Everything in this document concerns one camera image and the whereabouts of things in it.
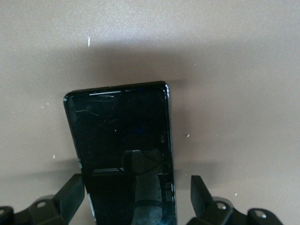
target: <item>beige surface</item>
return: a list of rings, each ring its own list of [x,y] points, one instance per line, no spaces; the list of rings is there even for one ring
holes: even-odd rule
[[[0,205],[24,209],[79,172],[64,94],[165,80],[179,225],[191,174],[243,213],[297,224],[300,2],[147,2],[0,2]],[[87,199],[71,224],[93,224]]]

